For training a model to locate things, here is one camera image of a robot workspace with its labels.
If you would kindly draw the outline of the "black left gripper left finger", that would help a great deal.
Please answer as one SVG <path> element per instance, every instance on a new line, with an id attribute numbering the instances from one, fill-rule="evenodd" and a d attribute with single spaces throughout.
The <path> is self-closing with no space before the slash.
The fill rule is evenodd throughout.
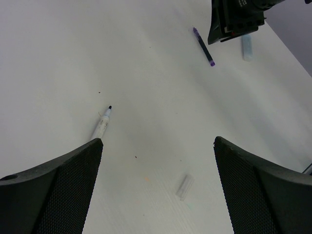
<path id="1" fill-rule="evenodd" d="M 2 234 L 80 234 L 89 210 L 103 143 L 77 149 L 0 180 Z"/>

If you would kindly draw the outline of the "white marker pen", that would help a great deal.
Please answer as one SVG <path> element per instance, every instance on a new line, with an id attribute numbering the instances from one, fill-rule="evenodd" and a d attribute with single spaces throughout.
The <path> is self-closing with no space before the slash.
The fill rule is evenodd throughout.
<path id="1" fill-rule="evenodd" d="M 106 112 L 100 117 L 99 122 L 91 136 L 91 140 L 95 139 L 95 138 L 102 138 L 106 127 L 109 123 L 110 120 L 110 114 L 112 111 L 112 106 L 109 106 L 108 109 L 106 110 Z"/>

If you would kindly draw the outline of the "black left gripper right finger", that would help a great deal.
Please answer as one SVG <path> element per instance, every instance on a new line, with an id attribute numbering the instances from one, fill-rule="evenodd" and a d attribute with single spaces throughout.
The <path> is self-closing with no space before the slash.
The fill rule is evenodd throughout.
<path id="1" fill-rule="evenodd" d="M 218 136 L 214 155 L 236 234 L 310 234 L 312 168 L 299 173 Z"/>

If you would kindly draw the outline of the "clear pen cap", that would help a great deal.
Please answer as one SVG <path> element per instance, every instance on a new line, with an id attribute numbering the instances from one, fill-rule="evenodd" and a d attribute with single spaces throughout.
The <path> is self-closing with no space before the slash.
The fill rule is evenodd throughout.
<path id="1" fill-rule="evenodd" d="M 186 174 L 176 192 L 176 196 L 180 199 L 180 201 L 185 200 L 187 193 L 190 190 L 193 182 L 194 178 L 190 174 Z"/>

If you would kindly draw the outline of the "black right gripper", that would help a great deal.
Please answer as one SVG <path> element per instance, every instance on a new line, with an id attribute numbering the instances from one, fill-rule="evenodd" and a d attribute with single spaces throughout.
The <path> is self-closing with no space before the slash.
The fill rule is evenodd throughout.
<path id="1" fill-rule="evenodd" d="M 208 44 L 250 34 L 264 25 L 264 0 L 222 0 L 212 8 Z"/>

